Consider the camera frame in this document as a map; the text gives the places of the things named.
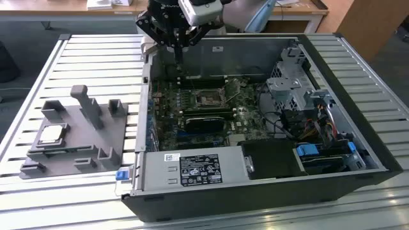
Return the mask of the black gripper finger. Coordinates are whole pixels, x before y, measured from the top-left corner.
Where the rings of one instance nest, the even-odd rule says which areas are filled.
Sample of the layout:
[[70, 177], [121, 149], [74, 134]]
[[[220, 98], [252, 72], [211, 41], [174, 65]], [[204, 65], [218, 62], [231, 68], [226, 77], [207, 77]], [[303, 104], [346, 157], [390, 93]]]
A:
[[184, 62], [184, 49], [195, 46], [211, 30], [218, 30], [224, 26], [222, 21], [211, 21], [199, 25], [191, 30], [187, 20], [179, 20], [179, 69]]
[[171, 14], [167, 11], [146, 11], [138, 17], [137, 24], [160, 46], [174, 49], [175, 64], [179, 66], [179, 42], [171, 19]]

